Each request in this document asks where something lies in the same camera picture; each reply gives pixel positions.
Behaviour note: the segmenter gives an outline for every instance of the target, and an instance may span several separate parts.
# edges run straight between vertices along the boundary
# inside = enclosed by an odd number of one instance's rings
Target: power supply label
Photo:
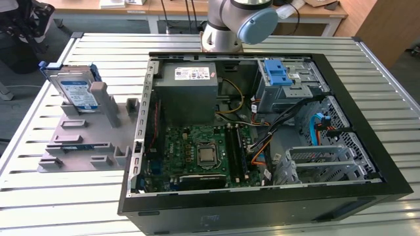
[[[208,67],[178,67],[174,69],[174,80],[209,80]]]
[[[70,99],[73,105],[84,110],[97,109],[96,99],[89,93],[86,81],[61,81],[62,91]]]

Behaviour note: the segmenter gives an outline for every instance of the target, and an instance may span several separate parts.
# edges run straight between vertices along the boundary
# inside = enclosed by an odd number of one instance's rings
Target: slotted metal table
[[[420,235],[420,108],[365,45],[350,38],[273,36],[244,48],[245,52],[325,54],[414,193],[340,222],[208,234]],[[93,62],[108,93],[124,102],[141,97],[148,52],[198,50],[197,35],[85,33],[69,40],[58,62]],[[45,82],[0,158],[0,235],[142,235],[116,213],[122,171],[36,172],[62,113],[60,103]]]

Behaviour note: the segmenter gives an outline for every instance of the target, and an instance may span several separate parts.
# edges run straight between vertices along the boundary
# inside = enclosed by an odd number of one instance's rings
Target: ram slot
[[[245,179],[246,161],[238,130],[236,127],[224,129],[225,146],[229,161],[229,171],[232,182],[240,182]]]

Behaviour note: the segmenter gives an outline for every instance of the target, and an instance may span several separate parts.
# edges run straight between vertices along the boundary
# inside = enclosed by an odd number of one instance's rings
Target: white label
[[[264,170],[264,175],[268,178],[268,180],[270,180],[270,173],[269,173],[268,169]]]
[[[276,153],[274,157],[273,157],[273,161],[280,161],[281,155]]]
[[[300,78],[298,74],[289,74],[289,78]]]
[[[68,150],[68,149],[73,149],[74,150],[74,149],[77,149],[77,147],[62,147],[62,149],[64,150]]]
[[[254,104],[250,105],[250,111],[252,113],[256,113],[256,110],[257,110],[257,106]]]
[[[73,105],[85,110],[97,108],[97,102],[92,93],[88,92],[89,85],[86,81],[61,81],[62,91],[70,99]]]
[[[174,69],[174,80],[209,80],[208,67],[178,67]]]
[[[144,13],[145,13],[145,11],[126,11],[126,13],[144,14]]]

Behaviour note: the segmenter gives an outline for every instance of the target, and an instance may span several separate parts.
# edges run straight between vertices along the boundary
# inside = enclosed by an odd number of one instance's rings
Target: green circuit board
[[[249,171],[248,179],[236,183],[229,176],[229,161],[225,149],[224,126],[185,126],[168,127],[165,134],[165,151],[162,172],[153,178],[157,191],[168,191],[168,179],[185,175],[220,174],[226,175],[226,188],[260,186],[258,171]],[[246,126],[238,128],[241,142],[252,143],[250,130]],[[202,147],[214,147],[216,162],[202,166],[198,162],[198,151]]]

